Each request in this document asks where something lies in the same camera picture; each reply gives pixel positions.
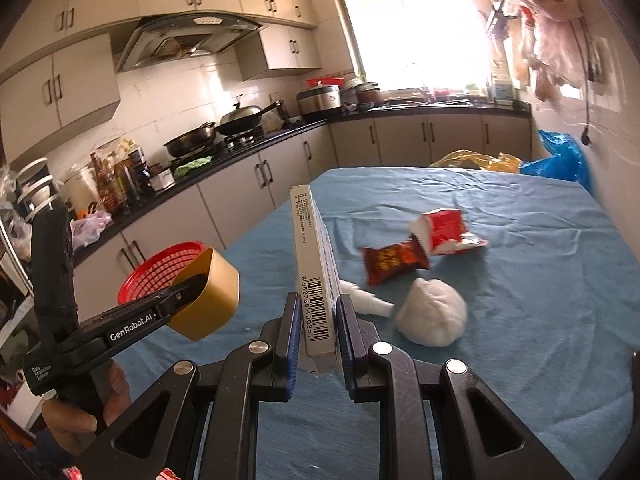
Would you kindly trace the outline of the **left hand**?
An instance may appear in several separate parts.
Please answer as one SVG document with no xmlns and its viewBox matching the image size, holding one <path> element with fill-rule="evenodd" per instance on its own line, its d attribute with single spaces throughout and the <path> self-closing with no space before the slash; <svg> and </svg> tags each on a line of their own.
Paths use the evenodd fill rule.
<svg viewBox="0 0 640 480">
<path fill-rule="evenodd" d="M 107 372 L 110 386 L 103 419 L 110 426 L 130 405 L 130 388 L 124 370 L 116 363 Z M 98 420 L 77 406 L 58 399 L 49 399 L 42 404 L 42 416 L 55 442 L 73 456 L 79 455 L 86 446 L 80 438 L 95 434 Z"/>
</svg>

